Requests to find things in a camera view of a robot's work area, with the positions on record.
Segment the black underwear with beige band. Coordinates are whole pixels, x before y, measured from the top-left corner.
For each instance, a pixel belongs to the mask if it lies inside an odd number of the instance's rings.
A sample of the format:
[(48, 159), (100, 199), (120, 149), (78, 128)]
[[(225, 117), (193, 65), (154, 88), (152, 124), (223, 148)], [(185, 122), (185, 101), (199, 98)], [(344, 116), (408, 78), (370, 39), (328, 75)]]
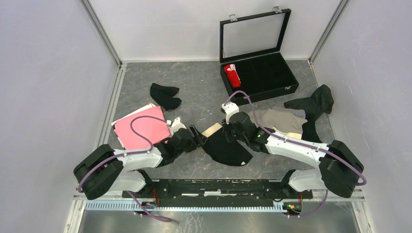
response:
[(212, 160), (227, 166), (244, 166), (253, 156), (237, 141), (229, 142), (224, 132), (224, 127), (215, 123), (201, 133), (207, 140), (202, 149)]

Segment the beige grey ribbed underwear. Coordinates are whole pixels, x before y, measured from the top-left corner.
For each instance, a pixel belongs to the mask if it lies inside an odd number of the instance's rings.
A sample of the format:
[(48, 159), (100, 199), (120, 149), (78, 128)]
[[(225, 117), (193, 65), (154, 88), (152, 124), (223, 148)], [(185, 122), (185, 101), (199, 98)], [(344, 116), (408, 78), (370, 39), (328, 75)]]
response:
[(302, 139), (302, 126), (307, 123), (306, 119), (295, 116), (291, 112), (274, 109), (255, 110), (255, 115), (261, 126), (295, 139)]

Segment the red boxer briefs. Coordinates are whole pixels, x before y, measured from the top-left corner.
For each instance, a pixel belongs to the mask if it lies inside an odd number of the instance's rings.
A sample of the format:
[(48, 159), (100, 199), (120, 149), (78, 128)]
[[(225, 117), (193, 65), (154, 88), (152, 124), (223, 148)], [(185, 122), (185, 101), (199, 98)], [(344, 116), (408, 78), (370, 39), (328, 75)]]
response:
[(224, 68), (224, 72), (227, 75), (227, 78), (230, 82), (232, 88), (241, 87), (241, 80), (237, 73), (235, 64), (228, 64)]

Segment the black display case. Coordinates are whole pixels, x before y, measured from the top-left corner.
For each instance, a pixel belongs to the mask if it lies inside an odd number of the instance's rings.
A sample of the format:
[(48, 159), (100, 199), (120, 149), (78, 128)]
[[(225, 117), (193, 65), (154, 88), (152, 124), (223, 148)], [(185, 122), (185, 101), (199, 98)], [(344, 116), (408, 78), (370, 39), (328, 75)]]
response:
[[(220, 73), (231, 102), (241, 106), (294, 93), (299, 82), (280, 50), (291, 9), (220, 21)], [(224, 67), (235, 64), (241, 87), (232, 88)]]

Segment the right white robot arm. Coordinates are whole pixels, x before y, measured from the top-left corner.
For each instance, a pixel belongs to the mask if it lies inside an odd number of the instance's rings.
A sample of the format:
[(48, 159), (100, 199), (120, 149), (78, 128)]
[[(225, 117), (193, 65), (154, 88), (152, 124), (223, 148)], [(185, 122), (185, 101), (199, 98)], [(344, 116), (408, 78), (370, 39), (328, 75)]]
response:
[(326, 144), (289, 138), (257, 127), (245, 112), (239, 111), (226, 111), (223, 126), (230, 139), (245, 143), (253, 151), (285, 156), (311, 166), (309, 170), (296, 169), (286, 176), (280, 190), (287, 198), (313, 189), (349, 198), (357, 186), (365, 184), (363, 164), (341, 141)]

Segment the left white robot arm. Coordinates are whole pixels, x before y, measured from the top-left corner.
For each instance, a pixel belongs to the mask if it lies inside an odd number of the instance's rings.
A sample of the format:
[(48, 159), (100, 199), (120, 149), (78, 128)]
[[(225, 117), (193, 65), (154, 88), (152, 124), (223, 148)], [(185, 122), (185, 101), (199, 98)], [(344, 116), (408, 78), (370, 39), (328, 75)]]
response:
[(144, 169), (169, 165), (206, 141), (207, 137), (190, 125), (144, 149), (118, 150), (102, 144), (75, 167), (78, 192), (84, 193), (88, 200), (114, 191), (131, 191), (146, 198), (151, 195), (153, 185)]

